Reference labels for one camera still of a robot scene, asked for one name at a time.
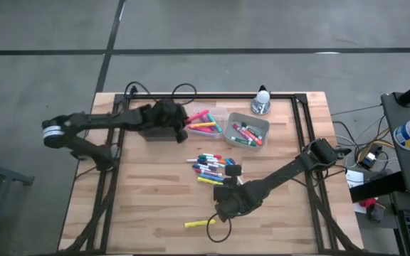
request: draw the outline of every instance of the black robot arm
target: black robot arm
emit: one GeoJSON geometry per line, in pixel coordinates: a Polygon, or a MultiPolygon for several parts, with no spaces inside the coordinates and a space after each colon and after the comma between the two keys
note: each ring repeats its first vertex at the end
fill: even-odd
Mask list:
{"type": "Polygon", "coordinates": [[[178,143],[187,139],[184,131],[187,119],[181,104],[172,100],[158,100],[152,107],[145,105],[117,114],[75,113],[61,115],[42,122],[43,143],[54,149],[67,147],[75,157],[89,156],[98,171],[107,171],[115,166],[109,146],[95,145],[77,134],[86,129],[120,128],[128,131],[143,131],[155,127],[171,127],[178,143]]]}
{"type": "MultiPolygon", "coordinates": [[[[336,161],[342,158],[341,152],[340,155],[337,154],[327,140],[317,139],[309,143],[303,149],[302,153],[295,157],[295,160],[263,179],[248,181],[243,185],[238,185],[233,177],[225,179],[224,185],[215,185],[213,191],[214,200],[216,201],[215,209],[218,217],[222,221],[226,221],[235,217],[248,215],[262,205],[263,199],[270,194],[271,190],[304,171],[324,171],[334,166],[336,161]]],[[[238,167],[241,170],[240,166],[229,167],[232,168],[232,170],[228,170],[226,167],[226,175],[239,175],[238,171],[235,171],[238,167]]],[[[316,208],[333,229],[344,248],[346,250],[360,250],[357,246],[353,245],[350,239],[342,232],[319,197],[315,193],[314,195],[313,198],[310,198],[311,202],[316,205],[316,208]]]]}

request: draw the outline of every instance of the red marker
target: red marker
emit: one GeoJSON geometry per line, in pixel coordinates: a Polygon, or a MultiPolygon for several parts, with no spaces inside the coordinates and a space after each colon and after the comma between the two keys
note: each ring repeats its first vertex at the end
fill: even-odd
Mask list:
{"type": "Polygon", "coordinates": [[[201,111],[198,114],[195,114],[192,117],[186,119],[186,123],[190,123],[190,122],[194,121],[195,119],[198,119],[198,118],[204,116],[205,114],[208,114],[208,112],[210,112],[210,111],[209,110],[201,111]]]}
{"type": "Polygon", "coordinates": [[[213,155],[213,154],[203,154],[203,155],[204,155],[204,156],[212,156],[212,157],[217,158],[217,159],[221,159],[221,158],[222,158],[221,155],[213,155]]]}

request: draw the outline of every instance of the pink marker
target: pink marker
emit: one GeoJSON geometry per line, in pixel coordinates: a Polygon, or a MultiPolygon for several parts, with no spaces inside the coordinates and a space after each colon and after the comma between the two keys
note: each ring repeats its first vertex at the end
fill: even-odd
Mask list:
{"type": "Polygon", "coordinates": [[[204,110],[204,111],[202,111],[198,114],[195,114],[192,117],[186,119],[186,123],[190,123],[190,122],[194,121],[195,119],[200,118],[200,117],[204,116],[205,114],[208,114],[208,112],[210,112],[210,111],[209,110],[204,110]]]}
{"type": "Polygon", "coordinates": [[[235,128],[235,130],[237,130],[241,135],[243,135],[243,137],[245,137],[249,142],[253,141],[253,139],[249,137],[249,135],[247,135],[244,131],[242,131],[237,124],[233,124],[232,127],[235,128]]]}
{"type": "Polygon", "coordinates": [[[195,127],[195,128],[190,127],[190,129],[195,129],[195,130],[200,131],[200,132],[211,132],[211,129],[208,128],[208,127],[195,127]]]}

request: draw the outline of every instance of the gray floor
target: gray floor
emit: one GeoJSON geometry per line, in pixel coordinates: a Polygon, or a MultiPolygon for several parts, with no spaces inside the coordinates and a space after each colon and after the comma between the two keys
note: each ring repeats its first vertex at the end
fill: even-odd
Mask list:
{"type": "MultiPolygon", "coordinates": [[[[0,50],[105,49],[117,0],[0,0],[0,50]]],[[[410,47],[410,0],[133,0],[115,48],[410,47]]],[[[77,162],[42,144],[41,122],[89,111],[102,56],[0,56],[0,163],[34,175],[14,186],[0,255],[56,249],[77,162]]],[[[330,111],[410,88],[410,53],[113,56],[105,92],[131,80],[151,91],[325,91],[330,111]]],[[[381,109],[336,116],[359,134],[381,109]]],[[[364,134],[364,142],[376,127],[364,134]]],[[[338,134],[346,135],[341,127],[338,134]]],[[[396,252],[389,229],[361,223],[365,247],[396,252]]]]}

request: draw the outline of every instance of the wooden tabletop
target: wooden tabletop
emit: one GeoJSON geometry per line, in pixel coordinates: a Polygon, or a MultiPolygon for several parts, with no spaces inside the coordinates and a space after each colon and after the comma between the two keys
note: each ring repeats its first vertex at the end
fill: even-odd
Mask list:
{"type": "MultiPolygon", "coordinates": [[[[306,92],[317,138],[336,145],[335,131],[325,93],[306,92]]],[[[98,93],[92,113],[111,112],[114,93],[98,93]]],[[[253,115],[250,100],[197,100],[225,107],[229,112],[253,115]]],[[[152,100],[133,100],[137,107],[152,100]]],[[[263,178],[292,161],[300,151],[290,100],[271,100],[271,110],[257,116],[270,122],[268,143],[258,152],[231,146],[223,140],[191,136],[183,143],[147,142],[136,132],[126,132],[120,175],[112,214],[107,253],[311,253],[317,252],[306,189],[294,181],[274,189],[263,205],[250,215],[232,220],[230,238],[213,243],[205,227],[184,228],[185,222],[207,220],[215,213],[212,185],[197,182],[186,159],[211,152],[241,164],[245,181],[263,178]]],[[[191,107],[186,105],[190,114],[191,107]]],[[[305,141],[305,120],[302,115],[305,141]]],[[[87,140],[103,144],[107,130],[92,130],[87,140]]],[[[84,161],[78,174],[94,166],[84,161]]],[[[339,167],[330,173],[340,171],[339,167]]],[[[89,221],[95,200],[98,172],[81,176],[74,184],[59,249],[66,248],[89,221]]],[[[304,181],[304,174],[297,179],[304,181]]],[[[344,174],[326,180],[332,214],[351,241],[362,246],[357,219],[344,174]]],[[[328,247],[325,222],[322,233],[328,247]]],[[[98,228],[100,241],[102,223],[98,228]]],[[[217,220],[211,235],[222,238],[228,223],[217,220]]]]}

